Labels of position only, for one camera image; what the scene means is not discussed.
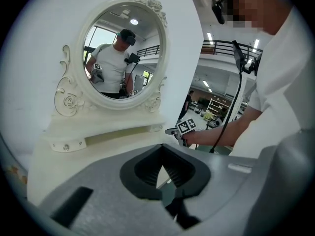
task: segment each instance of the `black cable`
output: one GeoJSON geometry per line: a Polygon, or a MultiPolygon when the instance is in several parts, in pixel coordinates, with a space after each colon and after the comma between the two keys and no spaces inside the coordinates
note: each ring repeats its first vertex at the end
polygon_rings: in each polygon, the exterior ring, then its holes
{"type": "Polygon", "coordinates": [[[233,101],[232,106],[231,106],[231,108],[230,108],[230,112],[229,112],[228,115],[227,115],[225,124],[224,124],[224,126],[223,126],[223,129],[222,129],[222,131],[221,131],[221,133],[220,133],[220,135],[219,135],[219,137],[218,137],[216,143],[213,145],[213,147],[211,148],[211,150],[209,151],[209,153],[214,153],[214,152],[215,152],[215,147],[216,147],[217,144],[219,143],[219,141],[220,141],[220,139],[221,139],[221,137],[222,137],[222,135],[223,135],[223,133],[224,133],[224,131],[225,131],[225,129],[226,129],[226,126],[228,125],[228,121],[230,120],[230,117],[231,117],[231,115],[232,115],[232,111],[233,111],[235,102],[236,102],[236,100],[237,100],[237,97],[238,97],[238,94],[239,94],[239,92],[240,92],[241,85],[242,85],[242,71],[240,71],[239,75],[240,75],[240,83],[239,83],[239,85],[238,85],[238,89],[237,89],[236,95],[235,95],[235,97],[234,97],[234,101],[233,101]]]}

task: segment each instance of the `window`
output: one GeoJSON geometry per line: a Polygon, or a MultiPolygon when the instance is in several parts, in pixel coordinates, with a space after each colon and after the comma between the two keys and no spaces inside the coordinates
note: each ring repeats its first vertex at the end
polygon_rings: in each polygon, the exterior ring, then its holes
{"type": "Polygon", "coordinates": [[[151,80],[151,78],[153,77],[153,73],[143,71],[142,76],[144,77],[143,85],[146,86],[149,83],[149,81],[151,80]]]}
{"type": "Polygon", "coordinates": [[[102,44],[112,44],[115,37],[116,33],[96,27],[89,47],[96,48],[102,44]]]}
{"type": "MultiPolygon", "coordinates": [[[[116,42],[116,38],[117,38],[116,33],[106,29],[102,29],[97,26],[93,26],[90,29],[87,38],[85,39],[84,48],[87,47],[97,48],[102,44],[114,44],[116,42]]],[[[84,66],[86,65],[86,62],[90,59],[90,57],[91,51],[84,50],[83,51],[84,66]]]]}

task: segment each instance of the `man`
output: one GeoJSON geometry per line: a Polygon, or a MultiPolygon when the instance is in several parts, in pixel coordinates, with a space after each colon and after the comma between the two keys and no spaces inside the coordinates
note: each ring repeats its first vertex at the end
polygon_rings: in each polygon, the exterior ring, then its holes
{"type": "Polygon", "coordinates": [[[227,115],[227,109],[222,108],[218,111],[217,118],[220,118],[223,121],[226,115],[227,115]]]}
{"type": "Polygon", "coordinates": [[[135,38],[135,34],[127,29],[122,30],[117,34],[117,41],[113,45],[103,44],[98,46],[93,52],[92,56],[87,62],[86,69],[91,73],[92,66],[96,62],[102,68],[102,74],[104,82],[98,82],[93,84],[96,90],[104,94],[105,96],[119,99],[120,94],[120,82],[123,77],[123,73],[126,72],[126,90],[129,93],[133,90],[133,80],[130,75],[132,71],[132,65],[128,65],[125,59],[128,58],[127,49],[130,44],[128,43],[128,37],[135,38]]]}
{"type": "MultiPolygon", "coordinates": [[[[287,0],[232,3],[229,8],[233,7],[233,16],[251,21],[253,27],[274,37],[264,48],[248,107],[238,120],[227,125],[218,145],[235,144],[230,155],[258,158],[263,148],[278,145],[284,137],[302,128],[302,121],[292,108],[292,96],[288,100],[288,91],[292,92],[301,71],[309,69],[314,40],[297,9],[287,0]]],[[[188,144],[214,145],[221,130],[222,126],[190,132],[183,138],[188,144]]]]}
{"type": "Polygon", "coordinates": [[[178,117],[178,122],[184,117],[184,115],[187,113],[188,111],[188,106],[189,104],[191,103],[191,98],[192,98],[192,95],[193,95],[194,91],[193,90],[190,90],[189,94],[186,96],[186,100],[185,100],[185,103],[182,107],[182,111],[178,117]]]}

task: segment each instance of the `white vanity table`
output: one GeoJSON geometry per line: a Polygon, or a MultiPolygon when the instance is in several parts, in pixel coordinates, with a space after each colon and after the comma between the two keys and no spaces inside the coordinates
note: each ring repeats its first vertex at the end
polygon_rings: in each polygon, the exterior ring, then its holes
{"type": "Polygon", "coordinates": [[[57,186],[93,162],[149,145],[177,143],[174,137],[165,134],[164,118],[158,111],[169,45],[166,15],[160,2],[107,1],[95,8],[85,22],[77,42],[63,47],[66,57],[60,63],[65,73],[55,94],[56,110],[33,152],[27,192],[28,200],[36,206],[57,186]],[[117,6],[135,6],[148,12],[160,40],[156,72],[146,89],[123,100],[97,92],[82,63],[83,43],[95,19],[117,6]]]}

